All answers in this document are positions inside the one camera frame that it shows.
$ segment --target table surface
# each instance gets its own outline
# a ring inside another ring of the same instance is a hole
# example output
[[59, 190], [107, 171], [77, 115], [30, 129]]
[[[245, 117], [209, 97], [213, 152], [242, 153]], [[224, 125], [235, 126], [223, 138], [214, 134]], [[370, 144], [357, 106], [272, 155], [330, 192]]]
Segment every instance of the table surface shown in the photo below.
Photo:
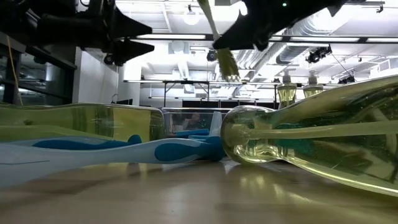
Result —
[[398, 198], [290, 164], [110, 164], [0, 190], [0, 223], [398, 223]]

